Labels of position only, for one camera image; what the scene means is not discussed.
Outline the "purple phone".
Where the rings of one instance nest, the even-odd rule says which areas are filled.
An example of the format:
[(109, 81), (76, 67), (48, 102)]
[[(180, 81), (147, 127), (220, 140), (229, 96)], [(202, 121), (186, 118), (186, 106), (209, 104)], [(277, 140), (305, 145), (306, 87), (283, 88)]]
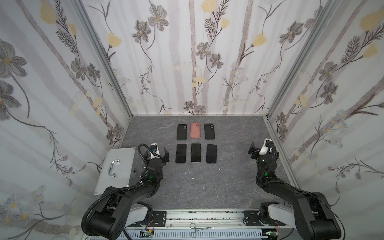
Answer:
[(177, 144), (176, 149), (176, 163), (185, 163), (187, 159), (187, 145)]

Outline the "black phone case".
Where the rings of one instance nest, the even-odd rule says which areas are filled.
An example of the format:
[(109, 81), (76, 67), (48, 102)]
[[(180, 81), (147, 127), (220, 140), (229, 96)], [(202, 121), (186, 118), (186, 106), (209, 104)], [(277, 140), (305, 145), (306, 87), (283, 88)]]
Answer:
[(177, 140), (184, 141), (187, 139), (187, 125), (179, 124), (177, 126)]

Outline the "pink phone case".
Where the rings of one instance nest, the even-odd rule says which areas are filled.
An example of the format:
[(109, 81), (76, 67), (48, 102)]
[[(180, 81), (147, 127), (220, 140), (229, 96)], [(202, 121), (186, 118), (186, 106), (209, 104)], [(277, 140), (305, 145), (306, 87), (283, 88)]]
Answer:
[(191, 123), (191, 139), (200, 139), (201, 138), (201, 125), (200, 123)]

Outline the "blue phone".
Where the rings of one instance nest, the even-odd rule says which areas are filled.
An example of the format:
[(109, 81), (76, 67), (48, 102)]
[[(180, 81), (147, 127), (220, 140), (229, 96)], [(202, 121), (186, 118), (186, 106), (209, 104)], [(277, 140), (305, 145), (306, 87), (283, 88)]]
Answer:
[(208, 164), (217, 163), (217, 145), (212, 145), (212, 144), (207, 145), (206, 163)]

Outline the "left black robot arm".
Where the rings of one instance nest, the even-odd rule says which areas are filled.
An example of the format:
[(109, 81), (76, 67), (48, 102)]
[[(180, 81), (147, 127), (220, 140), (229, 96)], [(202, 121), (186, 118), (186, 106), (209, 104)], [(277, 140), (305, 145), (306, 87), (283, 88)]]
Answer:
[(150, 222), (152, 206), (141, 201), (158, 191), (169, 161), (169, 152), (161, 154), (157, 144), (109, 150), (95, 189), (99, 198), (82, 218), (84, 234), (116, 240), (126, 226)]

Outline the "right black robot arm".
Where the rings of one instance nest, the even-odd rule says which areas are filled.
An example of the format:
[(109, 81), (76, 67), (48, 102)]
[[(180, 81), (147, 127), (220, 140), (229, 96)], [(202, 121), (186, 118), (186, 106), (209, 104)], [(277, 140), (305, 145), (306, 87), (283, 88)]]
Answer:
[(288, 204), (285, 207), (277, 202), (262, 203), (258, 215), (261, 224), (281, 222), (296, 230), (303, 240), (346, 238), (344, 224), (322, 193), (299, 189), (277, 177), (279, 152), (272, 140), (265, 139), (261, 148), (251, 144), (248, 154), (256, 160), (257, 186)]

